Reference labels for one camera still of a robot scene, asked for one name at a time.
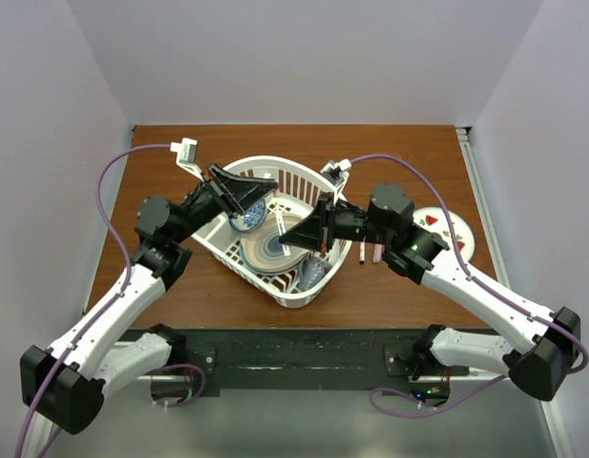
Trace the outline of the white red pen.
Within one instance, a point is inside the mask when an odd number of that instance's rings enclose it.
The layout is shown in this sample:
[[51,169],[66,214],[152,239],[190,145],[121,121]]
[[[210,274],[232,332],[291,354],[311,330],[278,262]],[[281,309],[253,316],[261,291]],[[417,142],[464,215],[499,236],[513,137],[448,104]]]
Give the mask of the white red pen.
[[279,209],[276,209],[274,215],[275,215],[275,221],[276,221],[278,233],[279,233],[278,242],[280,243],[280,245],[282,247],[282,251],[284,253],[284,256],[287,259],[289,259],[291,257],[290,249],[286,244],[281,242],[281,236],[283,236],[287,231],[287,228],[286,228],[285,222],[284,222],[283,213]]

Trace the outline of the white black marker pen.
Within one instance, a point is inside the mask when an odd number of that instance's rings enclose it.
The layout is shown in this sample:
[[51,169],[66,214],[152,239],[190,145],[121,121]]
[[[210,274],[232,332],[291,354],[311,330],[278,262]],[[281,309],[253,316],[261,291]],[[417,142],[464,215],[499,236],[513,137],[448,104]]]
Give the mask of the white black marker pen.
[[364,241],[360,242],[360,256],[359,262],[361,265],[366,263],[366,243]]

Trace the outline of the pink highlighter pen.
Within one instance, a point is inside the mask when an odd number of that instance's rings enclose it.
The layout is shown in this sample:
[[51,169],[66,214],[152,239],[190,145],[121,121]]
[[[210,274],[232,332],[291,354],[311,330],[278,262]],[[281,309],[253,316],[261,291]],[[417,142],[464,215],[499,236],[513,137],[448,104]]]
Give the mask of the pink highlighter pen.
[[374,248],[373,248],[372,262],[379,263],[382,260],[382,253],[383,253],[383,246],[380,244],[375,244]]

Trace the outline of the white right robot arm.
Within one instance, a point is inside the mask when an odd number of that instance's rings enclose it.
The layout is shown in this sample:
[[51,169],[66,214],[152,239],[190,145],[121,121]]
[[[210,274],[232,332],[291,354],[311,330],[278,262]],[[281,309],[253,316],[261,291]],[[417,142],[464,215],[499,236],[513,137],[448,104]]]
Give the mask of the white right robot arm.
[[312,212],[280,242],[319,252],[331,249],[335,240],[383,245],[382,259],[391,271],[457,302],[493,330],[485,335],[430,326],[413,347],[420,372],[479,368],[508,377],[533,398],[553,400],[582,354],[579,315],[568,307],[552,310],[528,301],[461,262],[439,235],[414,221],[413,210],[394,183],[376,185],[367,209],[322,193]]

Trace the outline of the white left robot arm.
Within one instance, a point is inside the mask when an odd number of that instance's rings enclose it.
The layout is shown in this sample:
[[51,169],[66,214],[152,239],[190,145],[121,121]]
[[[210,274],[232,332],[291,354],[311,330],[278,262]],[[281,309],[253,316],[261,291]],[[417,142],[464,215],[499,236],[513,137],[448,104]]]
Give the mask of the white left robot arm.
[[239,216],[279,187],[266,177],[234,175],[212,164],[181,203],[152,195],[137,208],[139,245],[112,289],[48,348],[20,359],[23,402],[70,434],[84,430],[107,395],[99,366],[136,317],[179,279],[192,253],[181,243],[214,218]]

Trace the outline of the blue patterned small bowl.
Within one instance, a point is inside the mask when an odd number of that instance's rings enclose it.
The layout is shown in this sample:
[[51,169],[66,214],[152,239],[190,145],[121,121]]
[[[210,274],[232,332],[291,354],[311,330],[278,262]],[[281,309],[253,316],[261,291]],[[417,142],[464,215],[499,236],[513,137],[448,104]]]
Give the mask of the blue patterned small bowl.
[[247,233],[263,224],[266,218],[266,203],[263,199],[251,206],[244,214],[230,217],[228,223],[236,232]]

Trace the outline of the blue glass cup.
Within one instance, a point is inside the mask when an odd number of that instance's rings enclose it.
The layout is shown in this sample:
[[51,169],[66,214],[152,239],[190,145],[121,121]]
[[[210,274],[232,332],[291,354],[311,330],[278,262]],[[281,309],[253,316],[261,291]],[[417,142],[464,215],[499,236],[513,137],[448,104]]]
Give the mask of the blue glass cup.
[[332,264],[317,256],[305,258],[298,265],[299,289],[306,291],[317,285],[332,269]]

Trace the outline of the beige blue ringed plate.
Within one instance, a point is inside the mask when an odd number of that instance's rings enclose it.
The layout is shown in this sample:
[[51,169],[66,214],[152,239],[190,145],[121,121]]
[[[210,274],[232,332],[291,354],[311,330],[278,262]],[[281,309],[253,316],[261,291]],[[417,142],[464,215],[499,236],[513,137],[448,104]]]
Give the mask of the beige blue ringed plate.
[[287,245],[291,252],[287,259],[278,236],[275,215],[271,213],[262,225],[242,235],[240,256],[243,262],[257,273],[277,275],[294,269],[311,254],[310,250]]

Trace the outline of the white plastic dish basket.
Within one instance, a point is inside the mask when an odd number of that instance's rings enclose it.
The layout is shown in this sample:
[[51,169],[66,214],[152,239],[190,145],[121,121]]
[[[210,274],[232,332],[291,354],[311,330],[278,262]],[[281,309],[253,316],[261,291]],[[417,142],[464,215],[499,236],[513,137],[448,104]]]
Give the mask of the white plastic dish basket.
[[320,172],[277,156],[251,156],[223,169],[241,177],[271,178],[279,188],[240,217],[220,215],[192,239],[248,283],[285,308],[309,304],[336,275],[352,243],[304,250],[279,236],[307,217],[322,192],[344,198],[350,163],[330,161]]

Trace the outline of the watermelon pattern plate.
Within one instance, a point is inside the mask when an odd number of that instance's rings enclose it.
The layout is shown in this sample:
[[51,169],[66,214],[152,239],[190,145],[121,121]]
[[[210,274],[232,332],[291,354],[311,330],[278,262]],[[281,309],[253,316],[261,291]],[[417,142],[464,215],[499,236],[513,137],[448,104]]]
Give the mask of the watermelon pattern plate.
[[413,219],[420,227],[439,235],[450,249],[456,247],[463,261],[472,260],[476,248],[473,230],[455,212],[450,211],[452,225],[449,225],[443,209],[436,206],[415,209]]

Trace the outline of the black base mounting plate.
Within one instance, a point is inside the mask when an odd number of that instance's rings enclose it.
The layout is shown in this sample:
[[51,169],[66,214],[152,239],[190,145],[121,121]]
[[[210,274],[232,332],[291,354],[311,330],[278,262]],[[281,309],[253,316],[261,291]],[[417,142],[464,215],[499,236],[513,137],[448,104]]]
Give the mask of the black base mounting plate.
[[205,377],[170,367],[148,380],[154,400],[180,401],[196,391],[217,397],[227,389],[406,391],[411,383],[444,384],[465,367],[423,365],[414,346],[421,329],[259,328],[181,329],[179,363]]

